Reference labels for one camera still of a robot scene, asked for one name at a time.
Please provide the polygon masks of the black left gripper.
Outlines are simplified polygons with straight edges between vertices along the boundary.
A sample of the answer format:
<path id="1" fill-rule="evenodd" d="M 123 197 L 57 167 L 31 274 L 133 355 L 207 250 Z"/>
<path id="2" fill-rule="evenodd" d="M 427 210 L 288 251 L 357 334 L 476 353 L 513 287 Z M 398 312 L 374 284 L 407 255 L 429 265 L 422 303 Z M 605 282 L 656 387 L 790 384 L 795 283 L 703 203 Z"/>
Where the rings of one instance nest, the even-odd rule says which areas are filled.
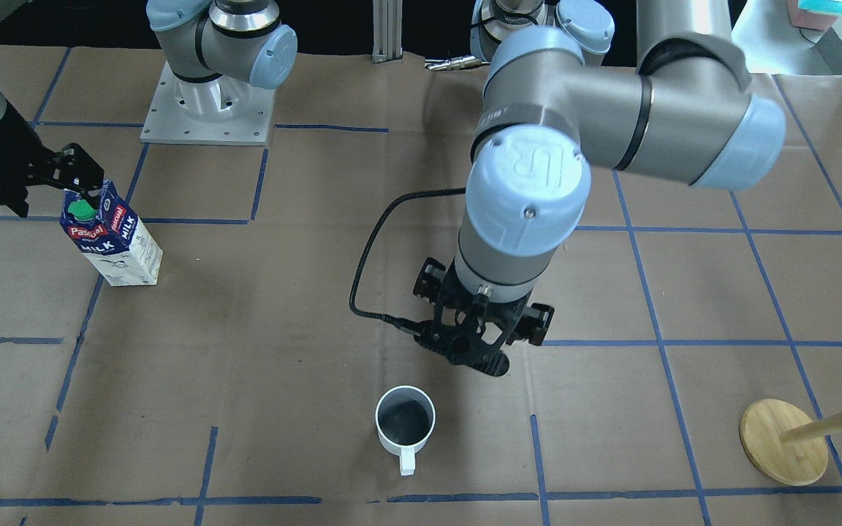
<path id="1" fill-rule="evenodd" d="M 412 323 L 412 336 L 422 347 L 492 377 L 510 369 L 505 344 L 525 340 L 540 346 L 555 313 L 553 306 L 494 302 L 484 293 L 472 294 L 459 282 L 453 266 L 426 259 L 412 293 L 431 302 L 432 319 Z"/>

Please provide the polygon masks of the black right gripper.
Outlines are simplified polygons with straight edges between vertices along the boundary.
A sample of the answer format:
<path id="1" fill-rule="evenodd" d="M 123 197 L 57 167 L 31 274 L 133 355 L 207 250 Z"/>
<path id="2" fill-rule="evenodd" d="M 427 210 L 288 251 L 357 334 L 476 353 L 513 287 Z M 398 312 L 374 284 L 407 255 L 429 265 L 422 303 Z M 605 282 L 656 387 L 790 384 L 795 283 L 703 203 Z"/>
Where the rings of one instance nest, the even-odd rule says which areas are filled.
<path id="1" fill-rule="evenodd" d="M 21 218 L 28 215 L 29 186 L 50 186 L 78 194 L 99 192 L 105 171 L 83 146 L 46 148 L 17 110 L 0 120 L 0 206 Z"/>

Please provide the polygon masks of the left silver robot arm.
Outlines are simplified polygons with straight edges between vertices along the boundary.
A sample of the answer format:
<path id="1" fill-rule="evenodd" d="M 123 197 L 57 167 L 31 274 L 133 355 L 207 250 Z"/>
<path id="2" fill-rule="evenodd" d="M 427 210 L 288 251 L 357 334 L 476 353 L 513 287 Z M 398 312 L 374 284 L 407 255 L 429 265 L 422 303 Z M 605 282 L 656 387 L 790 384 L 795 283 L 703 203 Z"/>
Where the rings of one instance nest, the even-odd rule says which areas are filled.
<path id="1" fill-rule="evenodd" d="M 553 308 L 528 302 L 577 226 L 591 168 L 738 191 L 775 164 L 782 109 L 748 89 L 724 1 L 640 1 L 639 63 L 605 69 L 615 24 L 594 1 L 478 1 L 471 49 L 490 70 L 449 266 L 414 286 L 432 319 L 401 321 L 448 362 L 503 376 L 501 347 L 538 346 Z"/>

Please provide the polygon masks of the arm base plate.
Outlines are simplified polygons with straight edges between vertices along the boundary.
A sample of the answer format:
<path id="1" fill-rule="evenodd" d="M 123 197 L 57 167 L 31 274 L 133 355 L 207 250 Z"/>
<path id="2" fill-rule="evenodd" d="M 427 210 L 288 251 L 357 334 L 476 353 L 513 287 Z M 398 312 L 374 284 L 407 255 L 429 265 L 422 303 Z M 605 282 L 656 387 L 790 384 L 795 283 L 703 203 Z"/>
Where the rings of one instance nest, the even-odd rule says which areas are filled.
<path id="1" fill-rule="evenodd" d="M 265 147 L 274 101 L 274 90 L 231 77 L 188 83 L 164 64 L 140 139 L 150 144 Z"/>

